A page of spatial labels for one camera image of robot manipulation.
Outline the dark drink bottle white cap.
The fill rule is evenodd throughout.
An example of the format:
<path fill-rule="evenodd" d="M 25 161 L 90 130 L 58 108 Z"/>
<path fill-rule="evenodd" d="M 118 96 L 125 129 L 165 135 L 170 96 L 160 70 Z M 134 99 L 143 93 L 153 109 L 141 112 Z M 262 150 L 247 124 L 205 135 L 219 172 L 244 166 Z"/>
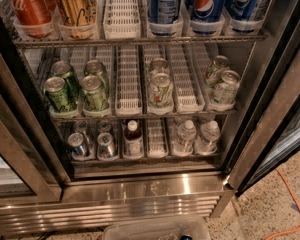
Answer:
<path fill-rule="evenodd" d="M 142 130 L 135 120 L 130 120 L 124 130 L 124 155 L 128 159 L 139 159 L 144 155 Z"/>

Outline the clear water bottle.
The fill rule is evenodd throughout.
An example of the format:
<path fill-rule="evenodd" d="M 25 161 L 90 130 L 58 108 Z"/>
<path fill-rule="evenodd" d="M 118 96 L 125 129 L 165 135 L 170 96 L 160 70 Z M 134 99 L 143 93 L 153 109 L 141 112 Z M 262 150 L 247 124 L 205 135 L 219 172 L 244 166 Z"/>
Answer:
<path fill-rule="evenodd" d="M 196 138 L 196 127 L 192 120 L 183 122 L 177 129 L 173 142 L 173 153 L 184 157 L 193 152 L 193 143 Z"/>
<path fill-rule="evenodd" d="M 220 129 L 216 121 L 202 124 L 194 143 L 195 152 L 199 155 L 213 154 L 217 150 L 219 138 Z"/>

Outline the empty white tray middle right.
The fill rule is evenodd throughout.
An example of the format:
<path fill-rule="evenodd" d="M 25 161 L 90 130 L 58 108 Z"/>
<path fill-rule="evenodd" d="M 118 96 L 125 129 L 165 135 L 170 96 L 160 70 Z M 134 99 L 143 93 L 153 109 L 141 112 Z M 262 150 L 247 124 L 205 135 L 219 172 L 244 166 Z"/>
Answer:
<path fill-rule="evenodd" d="M 173 76 L 177 112 L 196 113 L 202 111 L 205 101 L 186 49 L 179 44 L 168 45 L 166 52 Z"/>

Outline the green can back left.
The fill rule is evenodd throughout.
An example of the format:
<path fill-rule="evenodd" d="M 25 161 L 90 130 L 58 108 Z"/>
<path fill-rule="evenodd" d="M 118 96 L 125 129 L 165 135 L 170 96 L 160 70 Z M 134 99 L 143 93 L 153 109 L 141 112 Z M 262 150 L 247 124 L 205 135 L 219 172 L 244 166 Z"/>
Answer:
<path fill-rule="evenodd" d="M 58 61 L 52 65 L 51 71 L 54 76 L 61 77 L 65 80 L 72 96 L 75 99 L 78 99 L 80 88 L 74 67 L 67 62 Z"/>

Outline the blue pepsi can middle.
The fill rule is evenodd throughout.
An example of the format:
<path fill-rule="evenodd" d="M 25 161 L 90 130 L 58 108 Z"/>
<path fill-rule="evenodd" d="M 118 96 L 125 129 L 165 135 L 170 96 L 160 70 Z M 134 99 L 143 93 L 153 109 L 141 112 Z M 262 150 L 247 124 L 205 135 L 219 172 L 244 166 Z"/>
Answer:
<path fill-rule="evenodd" d="M 196 34 L 212 35 L 221 30 L 224 23 L 222 10 L 225 0 L 193 0 L 190 28 Z"/>

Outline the fridge door right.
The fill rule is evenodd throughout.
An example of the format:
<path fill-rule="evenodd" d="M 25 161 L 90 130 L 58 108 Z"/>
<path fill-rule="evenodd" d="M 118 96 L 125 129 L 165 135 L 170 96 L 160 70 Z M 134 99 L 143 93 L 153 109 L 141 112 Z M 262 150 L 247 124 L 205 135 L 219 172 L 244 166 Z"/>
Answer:
<path fill-rule="evenodd" d="M 255 46 L 227 157 L 226 185 L 241 196 L 300 150 L 300 2 L 276 6 Z"/>

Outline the green can front left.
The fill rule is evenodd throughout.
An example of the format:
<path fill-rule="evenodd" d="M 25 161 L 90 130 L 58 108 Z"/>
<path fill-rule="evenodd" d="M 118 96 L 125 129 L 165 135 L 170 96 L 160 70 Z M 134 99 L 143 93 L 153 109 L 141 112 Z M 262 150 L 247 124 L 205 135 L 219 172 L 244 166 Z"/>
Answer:
<path fill-rule="evenodd" d="M 71 112 L 77 108 L 67 83 L 61 77 L 48 78 L 44 83 L 44 93 L 57 113 Z"/>

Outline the white can back middle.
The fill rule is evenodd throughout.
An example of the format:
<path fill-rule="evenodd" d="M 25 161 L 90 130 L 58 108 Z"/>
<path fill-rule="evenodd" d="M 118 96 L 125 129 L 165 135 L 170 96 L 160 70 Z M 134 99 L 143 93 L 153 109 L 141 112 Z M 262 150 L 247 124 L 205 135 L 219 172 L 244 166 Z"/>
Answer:
<path fill-rule="evenodd" d="M 153 59 L 148 68 L 148 78 L 153 78 L 158 73 L 166 73 L 170 72 L 169 64 L 164 58 L 155 58 Z"/>

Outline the gold soda can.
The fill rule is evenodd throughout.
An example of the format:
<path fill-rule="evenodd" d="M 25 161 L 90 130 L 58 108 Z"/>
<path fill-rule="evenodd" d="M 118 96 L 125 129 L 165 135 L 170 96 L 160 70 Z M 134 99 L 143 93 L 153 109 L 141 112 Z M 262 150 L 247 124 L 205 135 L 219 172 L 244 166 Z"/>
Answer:
<path fill-rule="evenodd" d="M 96 0 L 56 0 L 63 25 L 71 28 L 74 39 L 87 39 L 91 36 L 88 27 L 96 21 Z"/>

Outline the clear water bottle left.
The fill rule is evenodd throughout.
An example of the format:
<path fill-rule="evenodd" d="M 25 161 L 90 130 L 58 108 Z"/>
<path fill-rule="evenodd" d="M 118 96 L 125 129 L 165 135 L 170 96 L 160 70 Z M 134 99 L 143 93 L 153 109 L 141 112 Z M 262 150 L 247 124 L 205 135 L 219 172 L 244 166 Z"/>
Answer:
<path fill-rule="evenodd" d="M 173 142 L 173 153 L 184 157 L 193 152 L 193 143 L 196 138 L 196 127 L 192 120 L 183 122 L 177 129 Z"/>

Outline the white green can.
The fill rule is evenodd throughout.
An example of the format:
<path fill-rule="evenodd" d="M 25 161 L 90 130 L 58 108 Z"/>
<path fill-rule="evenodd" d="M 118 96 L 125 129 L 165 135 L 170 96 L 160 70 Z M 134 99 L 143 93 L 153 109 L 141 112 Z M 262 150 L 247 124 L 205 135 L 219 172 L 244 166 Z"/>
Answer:
<path fill-rule="evenodd" d="M 223 55 L 215 56 L 207 68 L 204 80 L 207 86 L 213 88 L 220 78 L 221 71 L 230 65 L 229 59 Z"/>
<path fill-rule="evenodd" d="M 240 75 L 233 70 L 224 70 L 220 74 L 220 80 L 215 84 L 212 92 L 212 100 L 217 104 L 230 105 L 235 102 L 240 86 Z"/>

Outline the clear plastic bin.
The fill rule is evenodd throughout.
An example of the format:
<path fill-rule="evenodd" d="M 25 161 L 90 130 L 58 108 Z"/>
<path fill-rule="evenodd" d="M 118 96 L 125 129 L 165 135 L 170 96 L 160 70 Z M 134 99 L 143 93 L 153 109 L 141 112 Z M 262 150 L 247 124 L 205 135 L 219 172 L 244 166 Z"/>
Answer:
<path fill-rule="evenodd" d="M 107 227 L 102 240 L 211 240 L 205 221 L 199 216 L 147 219 Z"/>

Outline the blue pepsi can left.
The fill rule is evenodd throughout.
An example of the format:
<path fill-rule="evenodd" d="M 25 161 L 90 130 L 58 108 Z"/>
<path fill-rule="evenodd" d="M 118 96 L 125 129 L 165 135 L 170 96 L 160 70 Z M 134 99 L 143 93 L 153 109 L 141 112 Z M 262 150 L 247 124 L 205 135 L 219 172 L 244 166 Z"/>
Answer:
<path fill-rule="evenodd" d="M 154 35 L 171 36 L 179 20 L 181 0 L 147 0 L 147 16 Z"/>

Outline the white green can front right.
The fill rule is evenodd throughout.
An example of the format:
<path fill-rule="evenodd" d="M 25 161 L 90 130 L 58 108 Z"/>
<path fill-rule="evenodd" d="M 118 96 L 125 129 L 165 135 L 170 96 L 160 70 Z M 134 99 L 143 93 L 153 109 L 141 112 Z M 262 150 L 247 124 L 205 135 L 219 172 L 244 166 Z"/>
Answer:
<path fill-rule="evenodd" d="M 224 70 L 220 74 L 220 80 L 215 84 L 212 92 L 212 100 L 217 104 L 230 105 L 235 102 L 240 86 L 240 75 L 233 70 Z"/>

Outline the empty white tray bottom shelf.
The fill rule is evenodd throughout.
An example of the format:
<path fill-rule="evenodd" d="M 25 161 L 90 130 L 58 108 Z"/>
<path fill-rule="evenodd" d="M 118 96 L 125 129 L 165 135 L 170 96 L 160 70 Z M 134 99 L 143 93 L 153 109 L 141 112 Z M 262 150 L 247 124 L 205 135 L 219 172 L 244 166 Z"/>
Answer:
<path fill-rule="evenodd" d="M 165 125 L 162 119 L 147 121 L 147 156 L 149 158 L 163 158 L 168 155 Z"/>

